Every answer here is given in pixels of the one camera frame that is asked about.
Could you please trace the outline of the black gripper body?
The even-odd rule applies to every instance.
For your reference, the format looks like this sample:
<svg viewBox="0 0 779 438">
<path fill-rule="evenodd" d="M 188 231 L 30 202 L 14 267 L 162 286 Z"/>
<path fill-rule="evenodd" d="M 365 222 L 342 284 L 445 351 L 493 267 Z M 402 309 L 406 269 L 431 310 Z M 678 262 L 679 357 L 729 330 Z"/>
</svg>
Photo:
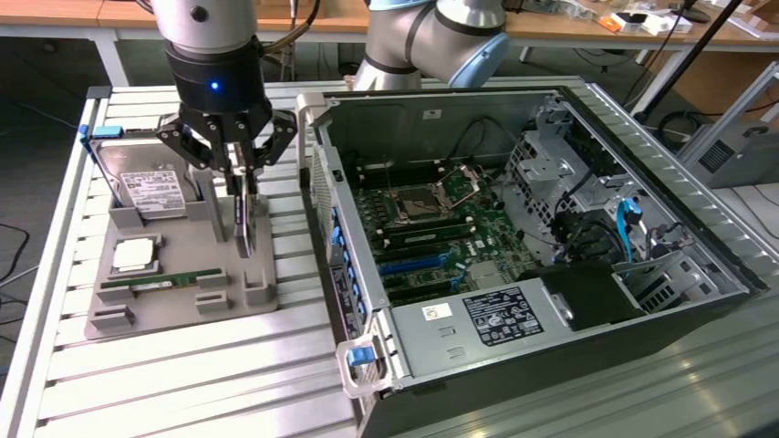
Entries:
<svg viewBox="0 0 779 438">
<path fill-rule="evenodd" d="M 211 142 L 254 140 L 272 118 L 259 41 L 214 54 L 187 51 L 171 41 L 164 48 L 184 124 Z"/>
</svg>

